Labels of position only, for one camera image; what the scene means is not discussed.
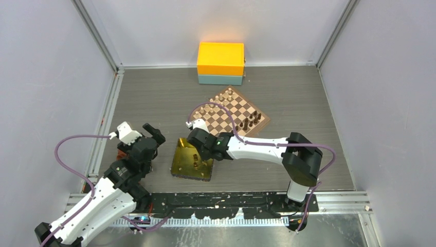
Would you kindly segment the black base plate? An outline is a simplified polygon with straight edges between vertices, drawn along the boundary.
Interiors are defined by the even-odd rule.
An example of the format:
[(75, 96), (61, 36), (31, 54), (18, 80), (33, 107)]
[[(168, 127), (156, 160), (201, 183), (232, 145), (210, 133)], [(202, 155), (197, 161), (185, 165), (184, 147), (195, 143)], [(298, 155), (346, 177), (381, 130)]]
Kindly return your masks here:
[(315, 195), (295, 203), (284, 192), (153, 193), (147, 204), (137, 206), (133, 213), (173, 219), (232, 219), (240, 210), (244, 219), (276, 219), (305, 210), (318, 212), (319, 207)]

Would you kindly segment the wooden chessboard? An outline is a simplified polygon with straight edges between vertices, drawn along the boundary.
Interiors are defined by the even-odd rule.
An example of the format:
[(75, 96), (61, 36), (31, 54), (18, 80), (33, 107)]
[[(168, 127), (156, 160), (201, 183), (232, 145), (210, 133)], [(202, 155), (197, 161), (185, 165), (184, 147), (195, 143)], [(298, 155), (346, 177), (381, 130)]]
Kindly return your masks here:
[[(232, 95), (228, 95), (229, 88), (233, 91)], [(244, 123), (242, 128), (239, 127), (237, 133), (240, 136), (255, 137), (270, 122), (270, 118), (265, 113), (231, 85), (217, 93), (211, 99), (213, 99), (215, 103), (219, 103), (225, 107), (231, 117), (218, 106), (211, 108), (209, 104), (206, 104), (197, 107), (191, 114), (190, 120), (203, 119), (207, 124), (209, 133), (215, 136), (218, 136), (219, 133), (222, 132), (231, 132), (233, 130), (232, 121), (234, 121), (235, 126), (239, 126), (241, 122), (244, 123), (245, 118), (248, 118), (248, 123)], [(201, 107), (205, 110), (204, 114), (200, 113)], [(257, 111), (258, 114), (262, 114), (257, 124), (254, 124), (253, 120), (257, 118), (258, 114), (257, 116), (253, 116), (253, 120), (249, 119), (249, 116), (253, 114), (254, 111)]]

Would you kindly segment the yellow transparent tray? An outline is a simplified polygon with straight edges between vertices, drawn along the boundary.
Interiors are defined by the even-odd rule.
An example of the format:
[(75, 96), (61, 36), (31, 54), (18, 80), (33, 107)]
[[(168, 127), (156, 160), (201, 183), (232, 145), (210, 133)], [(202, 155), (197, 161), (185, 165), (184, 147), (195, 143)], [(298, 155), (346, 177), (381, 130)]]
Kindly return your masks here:
[[(193, 163), (198, 163), (198, 169), (193, 167)], [(173, 177), (209, 182), (212, 177), (213, 159), (202, 160), (196, 148), (187, 142), (186, 138), (179, 138), (173, 156), (170, 169)]]

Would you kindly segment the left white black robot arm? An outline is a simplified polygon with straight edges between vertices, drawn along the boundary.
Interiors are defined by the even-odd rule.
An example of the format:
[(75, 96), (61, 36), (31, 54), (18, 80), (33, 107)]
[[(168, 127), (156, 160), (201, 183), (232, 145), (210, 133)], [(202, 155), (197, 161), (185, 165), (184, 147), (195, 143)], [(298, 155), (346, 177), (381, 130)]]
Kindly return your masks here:
[(151, 194), (140, 181), (152, 170), (152, 160), (166, 138), (161, 131), (145, 123), (149, 136), (121, 123), (116, 131), (102, 136), (117, 138), (118, 150), (125, 157), (114, 161), (96, 184), (89, 178), (64, 164), (58, 154), (60, 146), (77, 135), (61, 140), (55, 147), (58, 163), (71, 173), (83, 178), (90, 186), (87, 193), (73, 208), (51, 223), (42, 222), (34, 230), (40, 246), (87, 246), (93, 238), (117, 219), (129, 213), (146, 211)]

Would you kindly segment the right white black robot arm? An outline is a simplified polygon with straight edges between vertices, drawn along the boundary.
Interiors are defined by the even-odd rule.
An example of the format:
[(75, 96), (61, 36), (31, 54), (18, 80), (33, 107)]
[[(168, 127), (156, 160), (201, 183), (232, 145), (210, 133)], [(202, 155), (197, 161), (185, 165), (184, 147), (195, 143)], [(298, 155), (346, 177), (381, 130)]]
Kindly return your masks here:
[(227, 132), (214, 136), (194, 128), (187, 142), (204, 160), (259, 160), (282, 165), (290, 177), (285, 204), (291, 211), (299, 211), (305, 205), (306, 193), (318, 182), (323, 153), (300, 133), (263, 139)]

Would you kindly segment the grey-blue box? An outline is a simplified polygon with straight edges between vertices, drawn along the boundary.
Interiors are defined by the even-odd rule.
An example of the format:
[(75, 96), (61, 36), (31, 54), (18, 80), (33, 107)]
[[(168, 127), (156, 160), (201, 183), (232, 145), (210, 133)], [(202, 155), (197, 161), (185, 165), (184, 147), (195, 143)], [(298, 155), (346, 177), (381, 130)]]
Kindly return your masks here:
[(243, 76), (198, 75), (198, 82), (211, 85), (242, 85), (243, 78)]

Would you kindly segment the yellow box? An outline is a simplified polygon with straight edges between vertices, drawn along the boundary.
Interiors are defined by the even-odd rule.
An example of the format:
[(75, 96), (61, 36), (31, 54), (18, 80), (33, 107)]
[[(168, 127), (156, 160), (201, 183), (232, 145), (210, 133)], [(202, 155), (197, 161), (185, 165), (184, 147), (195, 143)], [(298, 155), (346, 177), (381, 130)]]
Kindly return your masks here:
[(199, 75), (243, 76), (243, 43), (200, 42), (197, 56)]

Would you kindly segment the brown cloth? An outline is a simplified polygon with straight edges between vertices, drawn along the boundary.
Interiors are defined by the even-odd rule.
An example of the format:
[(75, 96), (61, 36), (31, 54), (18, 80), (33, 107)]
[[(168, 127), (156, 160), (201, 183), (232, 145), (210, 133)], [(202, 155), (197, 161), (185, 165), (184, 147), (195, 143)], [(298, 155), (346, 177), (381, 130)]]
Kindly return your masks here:
[(126, 156), (127, 156), (126, 153), (122, 152), (121, 150), (118, 150), (116, 160), (119, 161), (119, 160), (125, 158)]

